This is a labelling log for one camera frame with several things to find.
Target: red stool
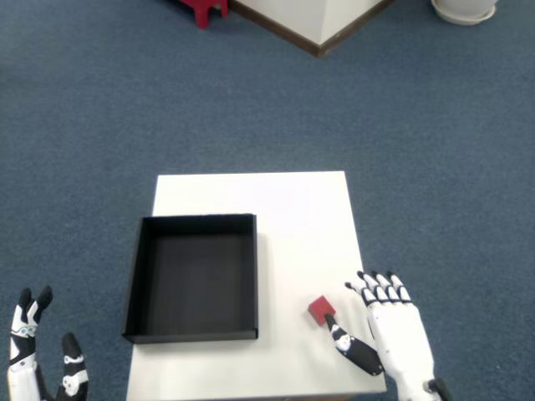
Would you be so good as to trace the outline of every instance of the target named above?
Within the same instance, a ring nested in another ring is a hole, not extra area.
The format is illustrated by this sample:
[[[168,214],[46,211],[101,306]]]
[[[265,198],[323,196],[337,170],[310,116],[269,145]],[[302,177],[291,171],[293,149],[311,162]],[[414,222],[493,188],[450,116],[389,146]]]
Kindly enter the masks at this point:
[[[208,10],[219,4],[221,14],[226,17],[228,14],[227,0],[181,0],[195,10],[195,21],[197,27],[201,29],[208,28]]]

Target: black box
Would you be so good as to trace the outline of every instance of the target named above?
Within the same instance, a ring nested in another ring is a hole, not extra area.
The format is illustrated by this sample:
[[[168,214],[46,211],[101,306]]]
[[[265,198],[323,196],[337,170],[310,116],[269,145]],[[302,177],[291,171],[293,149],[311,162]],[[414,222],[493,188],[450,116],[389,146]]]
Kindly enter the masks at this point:
[[[123,336],[133,343],[258,338],[256,216],[143,218]]]

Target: stool leg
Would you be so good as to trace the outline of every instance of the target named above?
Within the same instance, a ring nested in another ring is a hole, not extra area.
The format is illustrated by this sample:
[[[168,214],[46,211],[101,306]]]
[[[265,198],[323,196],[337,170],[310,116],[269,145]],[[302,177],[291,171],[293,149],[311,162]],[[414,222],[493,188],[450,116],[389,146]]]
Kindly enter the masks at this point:
[[[228,15],[228,1],[221,0],[221,15],[226,17]]]
[[[195,9],[195,21],[200,29],[208,28],[208,9]]]

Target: brown baseboard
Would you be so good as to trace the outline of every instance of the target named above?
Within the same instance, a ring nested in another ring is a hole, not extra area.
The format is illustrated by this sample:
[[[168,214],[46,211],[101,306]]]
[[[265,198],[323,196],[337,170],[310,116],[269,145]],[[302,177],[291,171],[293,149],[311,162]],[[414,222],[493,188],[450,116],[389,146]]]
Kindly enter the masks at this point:
[[[341,44],[345,39],[351,36],[353,32],[358,30],[372,17],[383,11],[393,2],[394,0],[381,0],[366,13],[362,14],[360,17],[350,23],[347,27],[340,30],[332,38],[326,40],[322,44],[317,44],[309,39],[306,39],[299,33],[295,33],[294,31],[284,27],[280,23],[273,21],[271,18],[268,18],[265,15],[259,13],[258,11],[255,11],[252,8],[238,2],[238,0],[228,0],[228,6],[232,11],[242,15],[247,19],[250,19],[254,23],[260,25],[261,27],[267,29],[270,32],[275,33],[281,38],[288,40],[290,43],[295,44],[305,52],[308,52],[315,57],[320,57],[328,53],[335,46]]]

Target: white table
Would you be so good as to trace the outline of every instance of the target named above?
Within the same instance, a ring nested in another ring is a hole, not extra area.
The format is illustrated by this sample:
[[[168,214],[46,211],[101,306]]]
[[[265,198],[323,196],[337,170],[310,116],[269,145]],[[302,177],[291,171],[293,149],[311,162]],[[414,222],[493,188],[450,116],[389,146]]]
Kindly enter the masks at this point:
[[[160,175],[153,216],[254,213],[258,340],[135,345],[128,401],[277,398],[385,391],[335,350],[307,312],[335,317],[374,346],[364,305],[344,288],[362,269],[343,171]]]

